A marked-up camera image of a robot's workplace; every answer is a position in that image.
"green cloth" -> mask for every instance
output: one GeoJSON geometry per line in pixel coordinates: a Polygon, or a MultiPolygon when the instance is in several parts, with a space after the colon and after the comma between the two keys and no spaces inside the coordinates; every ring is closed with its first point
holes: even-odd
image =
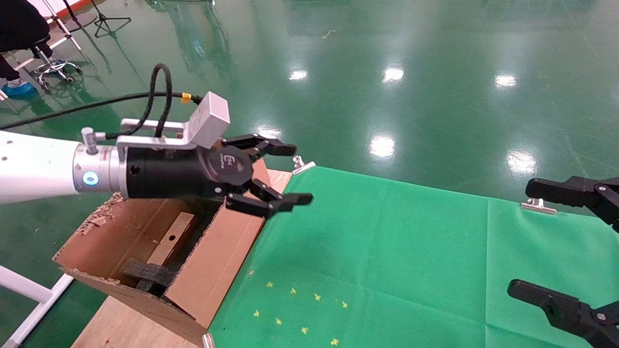
{"type": "Polygon", "coordinates": [[[589,347],[509,282],[619,300],[619,241],[594,217],[321,167],[287,191],[314,202],[265,226],[210,327],[218,347],[589,347]]]}

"wooden board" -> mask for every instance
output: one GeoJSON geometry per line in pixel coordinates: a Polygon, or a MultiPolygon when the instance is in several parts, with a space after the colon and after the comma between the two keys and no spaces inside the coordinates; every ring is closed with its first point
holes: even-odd
{"type": "MultiPolygon", "coordinates": [[[[271,186],[282,192],[289,172],[269,170],[271,186]]],[[[108,297],[71,348],[198,348],[113,297],[108,297]]]]}

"person's leg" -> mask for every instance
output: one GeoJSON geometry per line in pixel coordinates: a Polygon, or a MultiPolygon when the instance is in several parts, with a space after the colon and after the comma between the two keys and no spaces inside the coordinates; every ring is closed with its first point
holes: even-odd
{"type": "Polygon", "coordinates": [[[0,55],[0,79],[15,80],[19,78],[19,72],[0,55]]]}
{"type": "Polygon", "coordinates": [[[7,80],[2,91],[9,97],[28,93],[35,89],[31,83],[25,82],[19,77],[19,72],[15,71],[2,55],[0,55],[0,78],[7,80]]]}

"green floor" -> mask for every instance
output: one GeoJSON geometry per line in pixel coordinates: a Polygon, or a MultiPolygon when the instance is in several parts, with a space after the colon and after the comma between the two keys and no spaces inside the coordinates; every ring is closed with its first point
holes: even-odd
{"type": "MultiPolygon", "coordinates": [[[[323,167],[512,201],[532,176],[617,176],[614,0],[216,1],[215,10],[103,3],[108,16],[133,21],[116,38],[76,33],[92,62],[84,76],[0,103],[0,124],[144,91],[163,62],[175,90],[228,99],[227,134],[277,136],[323,167]]],[[[57,55],[85,61],[70,44],[57,55]]],[[[143,107],[124,102],[15,131],[78,139],[83,126],[114,131],[143,107]]],[[[192,111],[176,102],[171,119],[192,111]]],[[[104,198],[1,206],[0,264],[52,286],[60,272],[51,256],[104,198]]],[[[103,298],[73,285],[25,346],[69,347],[103,298]]],[[[0,289],[0,342],[33,307],[0,289]]]]}

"white metal pole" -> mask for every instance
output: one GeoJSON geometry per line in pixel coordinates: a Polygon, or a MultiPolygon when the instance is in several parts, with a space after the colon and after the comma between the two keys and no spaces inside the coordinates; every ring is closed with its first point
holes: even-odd
{"type": "Polygon", "coordinates": [[[0,286],[31,298],[38,303],[47,302],[52,295],[50,289],[2,266],[0,266],[0,286]]]}
{"type": "Polygon", "coordinates": [[[49,291],[51,297],[45,302],[39,303],[35,309],[31,312],[30,315],[24,320],[24,322],[15,330],[13,335],[6,341],[2,348],[18,348],[22,345],[26,337],[32,332],[32,330],[37,326],[39,321],[43,319],[45,314],[50,310],[50,308],[56,303],[56,300],[63,294],[63,292],[69,287],[71,282],[73,281],[73,277],[63,274],[60,279],[56,282],[51,290],[44,288],[49,291]]]}

